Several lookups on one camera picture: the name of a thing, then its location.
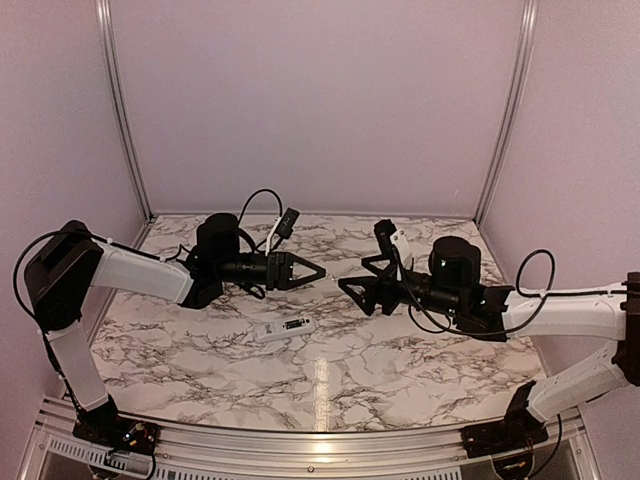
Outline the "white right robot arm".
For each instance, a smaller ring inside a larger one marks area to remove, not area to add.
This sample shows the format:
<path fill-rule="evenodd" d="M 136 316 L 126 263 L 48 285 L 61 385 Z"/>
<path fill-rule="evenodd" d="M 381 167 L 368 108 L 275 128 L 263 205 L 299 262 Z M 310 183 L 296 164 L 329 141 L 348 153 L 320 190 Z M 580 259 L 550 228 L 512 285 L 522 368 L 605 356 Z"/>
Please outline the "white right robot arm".
<path fill-rule="evenodd" d="M 591 290 L 528 290 L 485 286 L 480 282 L 481 251 L 468 241 L 437 239 L 426 273 L 410 269 L 394 239 L 381 243 L 378 256 L 363 259 L 369 275 L 342 278 L 339 287 L 366 314 L 389 315 L 401 304 L 429 320 L 441 314 L 447 332 L 478 340 L 505 342 L 517 337 L 589 336 L 606 344 L 586 359 L 516 390 L 495 430 L 506 448 L 515 448 L 534 427 L 562 411 L 614 389 L 639 383 L 639 275 Z"/>

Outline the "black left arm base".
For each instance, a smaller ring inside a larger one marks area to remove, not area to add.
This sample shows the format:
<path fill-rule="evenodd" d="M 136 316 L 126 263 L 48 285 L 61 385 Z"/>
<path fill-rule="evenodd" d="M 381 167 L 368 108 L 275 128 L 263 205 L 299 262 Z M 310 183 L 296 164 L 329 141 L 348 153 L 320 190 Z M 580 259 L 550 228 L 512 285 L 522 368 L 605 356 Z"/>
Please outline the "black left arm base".
<path fill-rule="evenodd" d="M 118 413 L 89 412 L 79 417 L 73 436 L 110 450 L 141 455 L 155 453 L 159 425 L 153 422 L 125 418 Z"/>

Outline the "white remote control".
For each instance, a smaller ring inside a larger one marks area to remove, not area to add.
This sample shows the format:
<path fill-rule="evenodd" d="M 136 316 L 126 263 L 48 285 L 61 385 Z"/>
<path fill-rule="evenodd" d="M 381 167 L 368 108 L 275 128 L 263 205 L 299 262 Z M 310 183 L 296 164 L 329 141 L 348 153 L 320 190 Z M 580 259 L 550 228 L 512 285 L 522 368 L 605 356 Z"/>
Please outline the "white remote control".
<path fill-rule="evenodd" d="M 286 340 L 313 333 L 317 328 L 311 318 L 296 317 L 260 324 L 256 327 L 254 340 L 257 343 L 269 343 Z"/>

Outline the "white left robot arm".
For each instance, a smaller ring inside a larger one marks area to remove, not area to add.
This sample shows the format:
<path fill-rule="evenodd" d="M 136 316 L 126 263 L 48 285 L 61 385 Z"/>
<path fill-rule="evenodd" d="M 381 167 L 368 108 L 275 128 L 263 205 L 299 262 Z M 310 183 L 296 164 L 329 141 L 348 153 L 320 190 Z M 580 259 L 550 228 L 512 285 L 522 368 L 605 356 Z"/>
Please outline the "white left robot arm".
<path fill-rule="evenodd" d="M 289 291 L 325 277 L 326 271 L 298 255 L 255 246 L 231 213 L 216 213 L 196 229 L 185 259 L 170 260 L 99 237 L 78 220 L 33 243 L 32 258 L 14 267 L 24 275 L 29 310 L 44 338 L 52 365 L 77 404 L 78 422 L 106 445 L 125 438 L 126 423 L 97 371 L 80 325 L 89 290 L 107 287 L 200 310 L 223 293 L 227 283 L 250 290 Z"/>

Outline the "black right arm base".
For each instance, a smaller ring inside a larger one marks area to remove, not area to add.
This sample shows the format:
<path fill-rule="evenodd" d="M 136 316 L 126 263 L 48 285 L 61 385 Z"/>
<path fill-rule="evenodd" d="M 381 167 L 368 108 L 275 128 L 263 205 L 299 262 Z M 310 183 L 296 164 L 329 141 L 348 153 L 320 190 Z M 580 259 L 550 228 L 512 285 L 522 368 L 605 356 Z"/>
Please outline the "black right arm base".
<path fill-rule="evenodd" d="M 464 427 L 463 448 L 469 458 L 501 454 L 545 442 L 549 434 L 545 425 L 526 410 L 507 413 L 501 420 Z"/>

